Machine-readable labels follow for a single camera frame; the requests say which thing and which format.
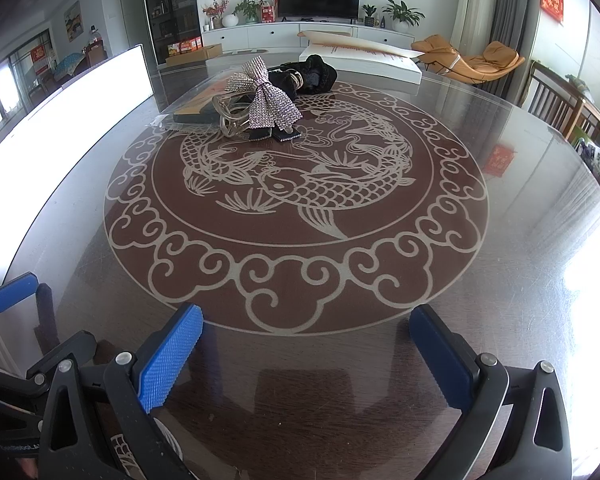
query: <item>blue textured pad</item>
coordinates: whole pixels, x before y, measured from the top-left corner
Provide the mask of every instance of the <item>blue textured pad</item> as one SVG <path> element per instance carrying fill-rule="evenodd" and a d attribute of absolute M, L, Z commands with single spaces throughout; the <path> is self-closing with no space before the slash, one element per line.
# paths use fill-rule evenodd
<path fill-rule="evenodd" d="M 140 372 L 138 399 L 147 413 L 164 404 L 202 333 L 202 322 L 202 310 L 191 305 Z"/>
<path fill-rule="evenodd" d="M 454 351 L 451 342 L 440 332 L 426 311 L 419 306 L 411 312 L 409 334 L 448 405 L 462 412 L 471 408 L 474 403 L 471 373 Z"/>
<path fill-rule="evenodd" d="M 27 272 L 0 286 L 0 312 L 35 294 L 37 288 L 38 279 L 32 272 Z"/>

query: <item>glass tabletop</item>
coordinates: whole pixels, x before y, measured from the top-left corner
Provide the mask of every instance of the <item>glass tabletop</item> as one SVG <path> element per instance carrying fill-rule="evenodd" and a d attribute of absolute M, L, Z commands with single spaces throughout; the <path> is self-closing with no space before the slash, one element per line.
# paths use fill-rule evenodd
<path fill-rule="evenodd" d="M 413 478 L 459 415 L 406 336 L 429 301 L 475 351 L 554 364 L 574 475 L 590 473 L 600 188 L 573 149 L 427 73 L 413 89 L 341 72 L 298 101 L 289 143 L 170 123 L 247 58 L 155 76 L 155 98 L 65 178 L 11 265 L 8 279 L 32 271 L 49 290 L 0 315 L 0 365 L 22 373 L 77 330 L 108 360 L 192 301 L 209 322 L 152 415 L 199 478 Z"/>

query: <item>vase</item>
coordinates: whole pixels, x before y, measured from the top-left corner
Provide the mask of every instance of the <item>vase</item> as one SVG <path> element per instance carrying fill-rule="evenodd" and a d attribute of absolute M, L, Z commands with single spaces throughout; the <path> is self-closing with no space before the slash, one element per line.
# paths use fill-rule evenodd
<path fill-rule="evenodd" d="M 394 20 L 392 27 L 396 32 L 401 32 L 406 34 L 409 31 L 409 23 L 401 22 L 399 20 Z"/>
<path fill-rule="evenodd" d="M 238 24 L 238 16 L 235 14 L 228 14 L 222 19 L 223 27 L 235 27 Z"/>

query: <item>leather chair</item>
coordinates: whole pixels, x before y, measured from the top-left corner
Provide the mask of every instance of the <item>leather chair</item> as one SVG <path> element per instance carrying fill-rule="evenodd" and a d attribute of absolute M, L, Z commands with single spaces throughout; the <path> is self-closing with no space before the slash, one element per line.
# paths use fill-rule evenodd
<path fill-rule="evenodd" d="M 461 56 L 439 34 L 411 43 L 411 48 L 424 52 L 418 59 L 427 70 L 469 84 L 499 79 L 525 61 L 515 50 L 499 41 L 488 44 L 481 56 Z"/>

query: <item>white tv cabinet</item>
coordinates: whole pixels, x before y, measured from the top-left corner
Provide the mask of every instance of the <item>white tv cabinet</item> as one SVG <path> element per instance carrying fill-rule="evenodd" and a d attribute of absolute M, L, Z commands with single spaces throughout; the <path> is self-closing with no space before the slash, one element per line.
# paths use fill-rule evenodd
<path fill-rule="evenodd" d="M 305 48 L 309 44 L 307 38 L 298 36 L 302 30 L 344 32 L 354 38 L 377 41 L 399 48 L 411 48 L 411 43 L 415 41 L 415 38 L 409 34 L 387 30 L 386 28 L 325 22 L 275 22 L 236 25 L 235 27 L 218 28 L 203 32 L 202 41 L 205 45 L 221 44 L 224 52 L 255 48 L 297 49 Z"/>

